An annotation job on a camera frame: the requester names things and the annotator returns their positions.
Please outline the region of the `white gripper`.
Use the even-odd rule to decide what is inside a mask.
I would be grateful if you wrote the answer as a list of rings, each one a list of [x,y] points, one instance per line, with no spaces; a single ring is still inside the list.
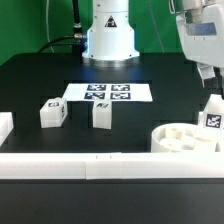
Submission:
[[[204,88],[221,88],[224,99],[224,5],[203,8],[201,23],[187,23],[184,14],[176,17],[181,46],[187,59],[197,64]],[[220,79],[214,67],[219,68]]]

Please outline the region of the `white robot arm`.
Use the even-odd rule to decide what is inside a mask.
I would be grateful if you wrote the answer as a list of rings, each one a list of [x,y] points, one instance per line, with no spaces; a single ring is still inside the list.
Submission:
[[[87,31],[83,61],[100,67],[120,67],[136,61],[135,33],[129,25],[129,0],[92,0],[93,23]],[[204,85],[222,77],[224,95],[224,0],[169,0],[187,59],[197,63]]]

